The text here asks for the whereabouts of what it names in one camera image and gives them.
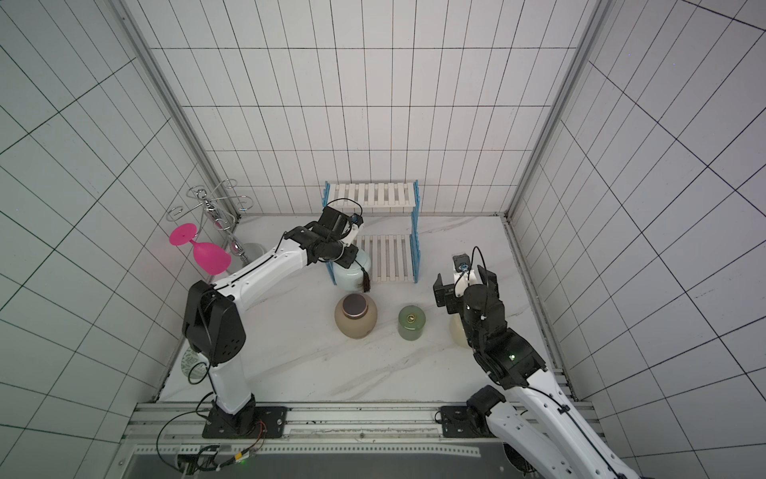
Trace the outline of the light blue tea canister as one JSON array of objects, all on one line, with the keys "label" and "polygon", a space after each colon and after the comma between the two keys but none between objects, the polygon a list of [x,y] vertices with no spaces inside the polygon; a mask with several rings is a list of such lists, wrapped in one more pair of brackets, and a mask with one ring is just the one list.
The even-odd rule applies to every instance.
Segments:
[{"label": "light blue tea canister", "polygon": [[363,249],[360,249],[350,267],[341,267],[332,263],[332,273],[335,285],[349,293],[368,293],[371,290],[372,261]]}]

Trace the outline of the cream tea canister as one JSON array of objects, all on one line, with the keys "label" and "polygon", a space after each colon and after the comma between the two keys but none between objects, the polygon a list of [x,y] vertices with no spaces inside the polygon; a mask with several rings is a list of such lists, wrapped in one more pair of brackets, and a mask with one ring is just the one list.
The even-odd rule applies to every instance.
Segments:
[{"label": "cream tea canister", "polygon": [[459,315],[451,315],[450,318],[450,335],[454,343],[460,347],[470,349],[468,339],[466,337],[465,329]]}]

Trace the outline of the brown tea canister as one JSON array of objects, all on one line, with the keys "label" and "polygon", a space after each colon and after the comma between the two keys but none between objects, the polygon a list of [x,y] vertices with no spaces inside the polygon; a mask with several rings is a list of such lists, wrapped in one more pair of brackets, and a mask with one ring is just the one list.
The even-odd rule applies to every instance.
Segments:
[{"label": "brown tea canister", "polygon": [[334,318],[338,329],[347,337],[362,339],[377,323],[377,306],[365,293],[349,293],[336,305]]}]

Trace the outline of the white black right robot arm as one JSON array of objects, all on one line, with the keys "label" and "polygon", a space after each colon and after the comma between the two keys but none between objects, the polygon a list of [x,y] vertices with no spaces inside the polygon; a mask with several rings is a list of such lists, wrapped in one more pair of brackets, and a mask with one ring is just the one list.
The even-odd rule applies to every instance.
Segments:
[{"label": "white black right robot arm", "polygon": [[458,315],[476,363],[492,382],[466,403],[467,428],[512,448],[545,478],[636,478],[559,387],[538,351],[505,319],[497,277],[466,255],[455,281],[436,279],[438,307]]}]

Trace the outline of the blue white wooden shelf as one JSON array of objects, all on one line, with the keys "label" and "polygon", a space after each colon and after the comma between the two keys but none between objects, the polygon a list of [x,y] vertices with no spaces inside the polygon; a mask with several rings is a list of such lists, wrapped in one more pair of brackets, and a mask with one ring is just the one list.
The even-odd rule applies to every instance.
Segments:
[{"label": "blue white wooden shelf", "polygon": [[365,226],[354,243],[369,255],[372,265],[368,270],[375,283],[418,283],[421,195],[417,181],[327,183],[322,203],[346,215],[363,217]]}]

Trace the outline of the green tea canister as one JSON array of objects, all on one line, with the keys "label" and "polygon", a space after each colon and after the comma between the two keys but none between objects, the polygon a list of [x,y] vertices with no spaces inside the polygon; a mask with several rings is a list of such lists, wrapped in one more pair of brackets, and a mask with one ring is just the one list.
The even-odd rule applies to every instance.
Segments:
[{"label": "green tea canister", "polygon": [[406,305],[398,315],[399,335],[408,341],[419,339],[426,325],[426,315],[417,305]]}]

